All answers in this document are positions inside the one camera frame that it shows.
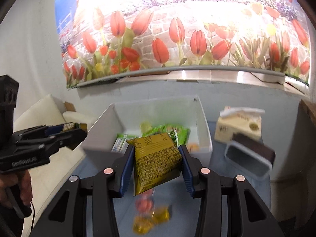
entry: white storage bin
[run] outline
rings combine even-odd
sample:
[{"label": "white storage bin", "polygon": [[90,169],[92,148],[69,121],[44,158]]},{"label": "white storage bin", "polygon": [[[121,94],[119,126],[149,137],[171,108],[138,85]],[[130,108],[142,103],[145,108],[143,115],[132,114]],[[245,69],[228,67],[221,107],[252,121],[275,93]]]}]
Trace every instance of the white storage bin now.
[{"label": "white storage bin", "polygon": [[209,166],[212,141],[206,117],[198,96],[157,98],[112,103],[90,129],[81,144],[89,159],[102,170],[122,156],[111,152],[118,133],[142,136],[140,124],[152,126],[177,124],[190,128],[187,143],[198,143],[200,150],[191,152],[203,166]]}]

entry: cable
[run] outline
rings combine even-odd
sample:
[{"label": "cable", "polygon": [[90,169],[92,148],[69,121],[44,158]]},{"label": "cable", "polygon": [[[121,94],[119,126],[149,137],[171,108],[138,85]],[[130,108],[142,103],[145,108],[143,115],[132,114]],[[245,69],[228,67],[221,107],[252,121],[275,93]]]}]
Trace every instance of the cable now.
[{"label": "cable", "polygon": [[33,225],[34,225],[34,219],[35,219],[35,208],[34,208],[34,205],[33,205],[33,202],[31,201],[31,204],[32,204],[32,207],[33,207],[33,219],[32,219],[32,225],[31,225],[31,232],[33,230]]}]

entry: person's fingers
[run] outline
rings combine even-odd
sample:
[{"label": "person's fingers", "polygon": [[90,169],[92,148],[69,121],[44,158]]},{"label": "person's fingers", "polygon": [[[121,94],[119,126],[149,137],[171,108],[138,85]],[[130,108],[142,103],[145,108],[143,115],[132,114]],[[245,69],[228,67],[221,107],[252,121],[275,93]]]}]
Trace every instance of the person's fingers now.
[{"label": "person's fingers", "polygon": [[20,179],[20,186],[22,189],[27,189],[31,185],[31,175],[28,170],[25,171],[24,176]]},{"label": "person's fingers", "polygon": [[33,198],[32,186],[31,186],[31,176],[28,170],[25,171],[23,177],[20,180],[20,190],[21,190],[21,200],[23,204],[28,206]]},{"label": "person's fingers", "polygon": [[12,208],[11,202],[9,201],[4,188],[0,188],[0,204],[4,207]]},{"label": "person's fingers", "polygon": [[23,191],[21,191],[21,200],[24,205],[28,206],[30,205],[32,199],[33,199],[32,186],[29,185],[27,189],[23,189]]},{"label": "person's fingers", "polygon": [[12,208],[11,202],[5,192],[6,187],[18,184],[19,179],[16,174],[0,174],[0,204],[7,208]]},{"label": "person's fingers", "polygon": [[4,189],[6,187],[11,187],[13,185],[18,184],[19,179],[18,176],[14,173],[10,174],[0,174],[0,189]]}]

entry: tulip wallpaper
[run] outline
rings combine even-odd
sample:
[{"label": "tulip wallpaper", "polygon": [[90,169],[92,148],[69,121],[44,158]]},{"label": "tulip wallpaper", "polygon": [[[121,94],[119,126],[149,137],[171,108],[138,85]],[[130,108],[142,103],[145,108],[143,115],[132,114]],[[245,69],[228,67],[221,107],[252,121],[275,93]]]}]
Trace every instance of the tulip wallpaper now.
[{"label": "tulip wallpaper", "polygon": [[243,66],[308,83],[296,0],[55,0],[67,88],[157,67]]}]

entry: yellow snack package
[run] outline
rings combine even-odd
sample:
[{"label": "yellow snack package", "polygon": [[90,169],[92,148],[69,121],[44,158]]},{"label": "yellow snack package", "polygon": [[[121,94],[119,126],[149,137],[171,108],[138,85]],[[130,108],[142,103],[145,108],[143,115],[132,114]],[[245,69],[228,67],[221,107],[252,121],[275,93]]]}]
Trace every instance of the yellow snack package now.
[{"label": "yellow snack package", "polygon": [[182,156],[167,133],[128,141],[135,146],[135,195],[180,175]]}]

